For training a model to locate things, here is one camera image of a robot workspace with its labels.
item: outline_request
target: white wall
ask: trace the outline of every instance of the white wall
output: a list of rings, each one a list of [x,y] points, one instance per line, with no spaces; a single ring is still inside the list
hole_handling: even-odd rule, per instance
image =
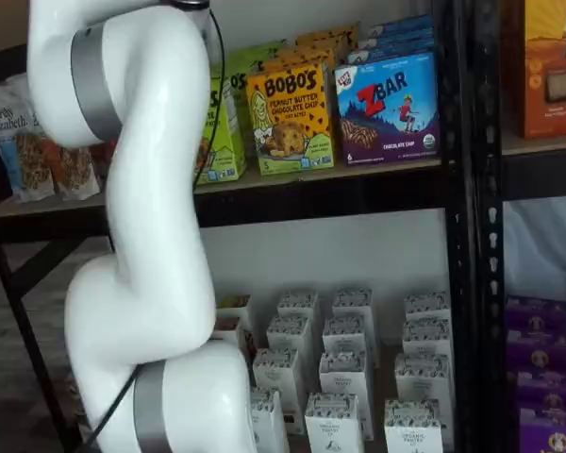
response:
[[[202,237],[217,295],[252,294],[262,329],[284,289],[314,288],[329,307],[336,288],[361,283],[374,290],[382,340],[398,343],[403,297],[448,287],[441,210],[206,228]]]

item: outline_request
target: black cable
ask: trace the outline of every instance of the black cable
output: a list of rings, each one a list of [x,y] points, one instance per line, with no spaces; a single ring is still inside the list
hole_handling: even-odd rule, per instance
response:
[[[213,21],[214,25],[216,26],[216,32],[218,33],[218,40],[220,41],[220,52],[221,52],[220,55],[221,55],[221,58],[222,58],[222,68],[221,68],[221,73],[220,73],[220,92],[218,93],[218,105],[216,106],[216,121],[214,123],[214,128],[211,131],[211,138],[209,139],[208,150],[209,150],[209,152],[211,152],[211,147],[214,143],[214,137],[216,137],[216,129],[218,128],[218,117],[220,115],[220,105],[222,104],[222,101],[223,101],[223,87],[225,85],[225,43],[223,41],[223,35],[220,31],[220,27],[218,26],[218,21],[216,21],[216,17],[214,16],[214,13],[212,12],[212,10],[209,11],[209,16],[211,17],[211,20]],[[193,190],[195,190],[195,187],[197,187],[197,181],[199,181],[199,177],[201,176],[201,173],[203,172],[204,166],[206,165],[207,161],[208,161],[208,159],[204,159],[204,161],[201,163],[201,167],[199,168],[199,172],[197,172],[197,175],[195,176],[195,180],[192,184]],[[115,399],[111,403],[111,406],[109,406],[109,409],[107,410],[107,412],[105,412],[105,415],[103,416],[103,419],[101,420],[101,423],[99,423],[98,426],[96,427],[96,429],[92,432],[91,436],[88,438],[88,441],[86,441],[83,445],[78,447],[74,451],[74,453],[88,453],[88,452],[90,452],[91,445],[94,444],[94,441],[96,441],[96,438],[99,436],[99,434],[101,433],[103,428],[107,425],[109,419],[111,418],[111,415],[113,415],[113,413],[115,413],[115,410],[118,408],[118,406],[120,405],[120,403],[124,399],[125,394],[127,394],[128,390],[130,390],[130,387],[132,387],[132,384],[136,380],[141,369],[142,369],[142,365],[137,365],[137,367],[134,369],[134,371],[132,372],[132,374],[130,375],[128,380],[125,382],[124,387],[122,387],[122,390],[115,397]]]
[[[204,171],[206,162],[208,162],[208,156],[209,153],[211,153],[211,147],[214,145],[214,138],[216,137],[216,129],[218,128],[218,120],[220,118],[220,105],[223,102],[223,88],[225,86],[225,42],[223,41],[223,35],[220,31],[220,26],[218,25],[218,21],[216,20],[216,16],[214,16],[214,12],[212,10],[209,11],[209,16],[211,17],[211,20],[216,27],[216,33],[218,33],[218,41],[220,42],[220,56],[222,59],[222,66],[220,68],[220,89],[218,91],[218,105],[216,106],[216,120],[214,122],[214,128],[211,131],[211,138],[209,139],[208,155],[201,162],[199,171],[197,172],[197,175],[195,175],[195,180],[192,183],[193,191],[195,191],[195,188],[197,187],[197,182],[199,182],[199,178]]]

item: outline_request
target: bobo's box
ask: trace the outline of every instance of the bobo's box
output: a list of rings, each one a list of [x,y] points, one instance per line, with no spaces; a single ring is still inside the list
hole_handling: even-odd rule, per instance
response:
[[[310,394],[306,426],[311,453],[363,453],[355,394]]]
[[[508,329],[566,333],[566,301],[509,295],[506,326]]]
[[[223,85],[223,101],[216,121],[219,89],[220,77],[212,76],[208,118],[195,166],[195,174],[197,174],[202,163],[205,163],[198,184],[234,181],[245,171],[245,150],[230,81],[226,79]],[[212,147],[209,149],[209,140],[216,124],[218,128]]]
[[[336,69],[343,154],[348,163],[438,154],[435,69],[430,52]]]
[[[250,75],[247,99],[263,175],[333,166],[327,66],[311,62]]]

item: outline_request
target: cookie image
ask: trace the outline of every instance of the cookie image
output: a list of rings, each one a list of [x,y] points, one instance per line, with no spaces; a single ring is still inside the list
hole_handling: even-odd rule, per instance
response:
[[[543,351],[535,351],[530,355],[530,359],[535,366],[545,368],[549,363],[549,357]]]
[[[38,189],[42,183],[48,181],[50,176],[42,147],[32,134],[17,135],[15,143],[23,185],[27,189]]]
[[[276,149],[270,150],[273,157],[286,158],[292,154],[304,154],[304,128],[297,123],[286,122],[273,127]]]

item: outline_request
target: bobo's logo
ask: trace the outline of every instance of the bobo's logo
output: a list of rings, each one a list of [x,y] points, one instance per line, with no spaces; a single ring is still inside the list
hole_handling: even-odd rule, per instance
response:
[[[298,88],[312,90],[317,85],[317,72],[314,69],[306,69],[300,74],[289,74],[286,77],[269,78],[264,82],[264,91],[267,97],[276,92],[292,94]]]
[[[564,453],[566,451],[566,435],[556,432],[549,436],[549,446],[554,453]]]
[[[394,78],[388,77],[384,83],[372,83],[357,92],[358,101],[365,103],[365,115],[373,116],[386,108],[384,99],[391,94],[408,87],[405,73],[396,73]]]

